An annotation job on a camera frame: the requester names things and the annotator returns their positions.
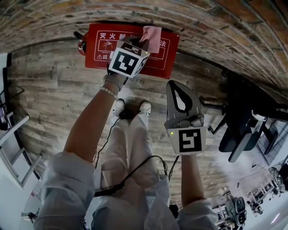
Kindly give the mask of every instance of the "white shirt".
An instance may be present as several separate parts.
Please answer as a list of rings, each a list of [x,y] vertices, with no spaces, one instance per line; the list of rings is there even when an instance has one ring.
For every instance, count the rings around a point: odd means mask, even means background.
[[[80,230],[84,218],[91,222],[92,230],[217,229],[214,225],[217,215],[207,199],[185,206],[178,218],[174,218],[167,203],[167,176],[161,176],[159,183],[145,190],[128,179],[120,195],[93,198],[94,173],[91,163],[72,153],[59,153],[46,162],[41,193],[43,207],[34,229]]]

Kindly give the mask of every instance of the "white sneaker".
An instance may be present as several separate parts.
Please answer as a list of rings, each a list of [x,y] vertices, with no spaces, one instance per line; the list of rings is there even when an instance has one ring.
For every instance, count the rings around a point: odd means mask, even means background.
[[[125,102],[123,99],[118,99],[113,106],[113,115],[119,117],[119,115],[125,110]]]
[[[142,105],[140,106],[140,112],[141,114],[145,114],[147,117],[150,116],[151,113],[151,104],[150,102],[143,102]]]

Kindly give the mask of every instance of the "chair armrest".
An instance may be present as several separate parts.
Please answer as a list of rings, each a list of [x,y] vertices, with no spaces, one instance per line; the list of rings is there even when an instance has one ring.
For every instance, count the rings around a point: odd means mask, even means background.
[[[251,135],[252,133],[243,134],[241,141],[238,143],[238,145],[233,149],[232,153],[230,154],[230,157],[228,159],[229,162],[234,163],[238,159],[238,157],[240,156],[240,154],[242,153],[242,151],[248,144]]]

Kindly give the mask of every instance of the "black chair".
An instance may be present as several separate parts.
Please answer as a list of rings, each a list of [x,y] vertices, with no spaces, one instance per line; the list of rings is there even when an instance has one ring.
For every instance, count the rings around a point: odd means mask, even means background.
[[[276,141],[278,133],[272,134],[265,126],[266,121],[262,122],[258,132],[252,133],[251,127],[257,122],[252,115],[252,111],[254,114],[264,117],[288,121],[288,114],[278,110],[279,108],[287,108],[287,106],[277,103],[264,90],[240,75],[226,71],[223,71],[222,75],[227,77],[228,105],[206,104],[203,98],[200,100],[204,106],[220,109],[225,114],[215,130],[212,127],[208,128],[209,132],[215,134],[224,124],[228,126],[220,142],[219,151],[232,152],[229,162],[233,163],[242,151],[252,150],[261,133],[264,132],[269,141],[264,154],[268,154]]]

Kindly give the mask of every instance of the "wood plank floor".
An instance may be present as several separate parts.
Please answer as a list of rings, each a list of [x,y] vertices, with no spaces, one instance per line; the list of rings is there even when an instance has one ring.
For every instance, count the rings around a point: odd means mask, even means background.
[[[45,169],[44,160],[63,150],[71,127],[102,85],[106,71],[85,68],[84,62],[85,57],[78,53],[76,41],[42,44],[13,53],[8,80],[14,86],[25,89],[23,94],[13,100],[15,114],[19,119],[25,113],[30,116],[20,129],[20,138],[32,160],[37,154],[43,155],[43,161],[36,168],[40,175],[43,175]],[[226,98],[220,88],[224,80],[221,69],[194,57],[178,53],[171,79],[189,86],[199,96],[220,100]],[[161,156],[170,170],[175,154],[164,128],[166,83],[165,79],[139,75],[127,81],[119,97],[132,108],[139,106],[143,100],[151,102],[149,131],[153,153]],[[10,87],[11,94],[16,90],[13,85]],[[222,119],[220,111],[207,108],[202,111],[205,114],[205,126],[212,125],[215,128]],[[106,142],[109,130],[107,121],[98,150]],[[234,196],[244,195],[251,188],[258,187],[259,182],[270,178],[260,167],[251,172],[253,164],[265,166],[257,149],[243,152],[236,163],[229,163],[229,153],[218,151],[224,132],[225,128],[215,136],[207,132],[206,152],[198,155],[205,195],[213,205],[223,201],[222,193],[226,189],[230,189]],[[238,181],[257,171],[259,173],[244,179],[237,187]],[[170,186],[171,201],[180,204],[180,160],[175,165]]]

